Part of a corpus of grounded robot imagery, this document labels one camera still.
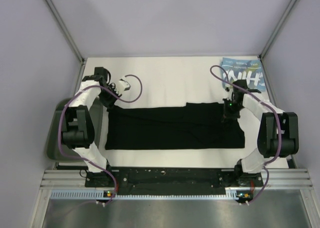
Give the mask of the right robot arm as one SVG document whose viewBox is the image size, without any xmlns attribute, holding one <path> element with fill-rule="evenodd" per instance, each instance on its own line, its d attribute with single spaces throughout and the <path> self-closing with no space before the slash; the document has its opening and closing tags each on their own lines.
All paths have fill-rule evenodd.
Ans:
<svg viewBox="0 0 320 228">
<path fill-rule="evenodd" d="M 245 80 L 231 83 L 231 96 L 223 99 L 222 121 L 237 120 L 242 109 L 249 110 L 260 121 L 257 148 L 240 159 L 233 179 L 240 186 L 252 179 L 268 164 L 286 158 L 299 150 L 298 116 L 285 112 L 265 98 L 258 89 L 250 89 Z"/>
</svg>

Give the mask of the black t-shirt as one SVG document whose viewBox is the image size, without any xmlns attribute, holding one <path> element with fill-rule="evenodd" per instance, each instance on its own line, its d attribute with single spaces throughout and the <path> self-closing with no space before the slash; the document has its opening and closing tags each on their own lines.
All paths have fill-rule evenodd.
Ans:
<svg viewBox="0 0 320 228">
<path fill-rule="evenodd" d="M 223 118 L 220 103 L 182 107 L 115 106 L 108 112 L 106 150 L 243 149 L 238 121 Z"/>
</svg>

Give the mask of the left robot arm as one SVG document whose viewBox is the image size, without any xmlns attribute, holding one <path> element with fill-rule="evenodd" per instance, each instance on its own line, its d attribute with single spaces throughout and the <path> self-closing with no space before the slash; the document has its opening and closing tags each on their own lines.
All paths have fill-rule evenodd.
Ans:
<svg viewBox="0 0 320 228">
<path fill-rule="evenodd" d="M 117 98 L 131 87 L 125 77 L 114 83 L 110 80 L 110 72 L 103 67 L 96 67 L 92 75 L 83 77 L 75 98 L 66 105 L 58 132 L 61 144 L 75 152 L 86 163 L 89 172 L 97 173 L 96 180 L 102 186 L 110 185 L 114 177 L 107 170 L 109 162 L 95 143 L 90 108 L 96 98 L 100 99 L 102 105 L 111 108 Z"/>
</svg>

